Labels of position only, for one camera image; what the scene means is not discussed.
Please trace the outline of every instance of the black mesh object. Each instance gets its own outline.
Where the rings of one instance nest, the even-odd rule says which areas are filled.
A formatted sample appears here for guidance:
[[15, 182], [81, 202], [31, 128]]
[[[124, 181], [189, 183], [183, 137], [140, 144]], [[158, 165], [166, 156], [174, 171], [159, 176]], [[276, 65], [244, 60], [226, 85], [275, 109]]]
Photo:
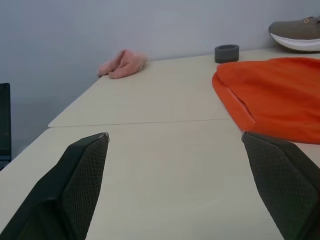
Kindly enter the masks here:
[[85, 240], [96, 208], [109, 136], [85, 137], [33, 187], [0, 240]]
[[293, 143], [247, 132], [242, 141], [257, 190], [283, 238], [319, 240], [320, 169]]
[[86, 239], [94, 215], [107, 153], [106, 139], [90, 145], [83, 153], [62, 194], [62, 207], [68, 217], [77, 239]]

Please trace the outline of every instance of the dark gray ring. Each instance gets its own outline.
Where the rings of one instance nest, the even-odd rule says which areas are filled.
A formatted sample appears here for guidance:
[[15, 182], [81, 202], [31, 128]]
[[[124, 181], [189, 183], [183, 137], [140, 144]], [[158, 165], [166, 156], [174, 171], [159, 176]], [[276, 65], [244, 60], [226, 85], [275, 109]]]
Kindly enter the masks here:
[[239, 61], [238, 45], [221, 45], [214, 49], [214, 60], [217, 64]]

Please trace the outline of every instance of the mesh panel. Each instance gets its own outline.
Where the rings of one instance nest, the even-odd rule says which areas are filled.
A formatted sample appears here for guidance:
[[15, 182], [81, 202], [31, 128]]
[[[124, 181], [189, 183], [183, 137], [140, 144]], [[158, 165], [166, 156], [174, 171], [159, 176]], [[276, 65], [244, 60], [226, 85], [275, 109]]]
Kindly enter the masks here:
[[243, 142], [257, 190], [285, 240], [300, 239], [318, 202], [316, 189], [278, 147], [245, 134]]
[[62, 207], [78, 240], [85, 240], [103, 178], [108, 138], [102, 137], [84, 151], [62, 195]]

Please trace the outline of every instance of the white shoe sole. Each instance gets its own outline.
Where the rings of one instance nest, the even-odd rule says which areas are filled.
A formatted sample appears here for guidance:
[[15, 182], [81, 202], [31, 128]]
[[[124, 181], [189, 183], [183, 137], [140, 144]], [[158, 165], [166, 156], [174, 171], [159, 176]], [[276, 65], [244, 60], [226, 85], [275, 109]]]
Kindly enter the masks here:
[[320, 51], [320, 39], [298, 40], [277, 36], [270, 33], [271, 37], [279, 44], [298, 51], [318, 52]]

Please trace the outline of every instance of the shoelace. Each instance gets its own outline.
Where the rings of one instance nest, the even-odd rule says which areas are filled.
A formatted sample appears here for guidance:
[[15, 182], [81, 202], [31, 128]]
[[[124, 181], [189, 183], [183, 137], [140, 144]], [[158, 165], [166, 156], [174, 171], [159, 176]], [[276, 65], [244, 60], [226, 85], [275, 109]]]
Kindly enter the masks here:
[[320, 24], [320, 16], [316, 16], [316, 17], [310, 16], [310, 17], [306, 18], [306, 20], [307, 20], [307, 19], [316, 19], [316, 23], [317, 23], [317, 24]]

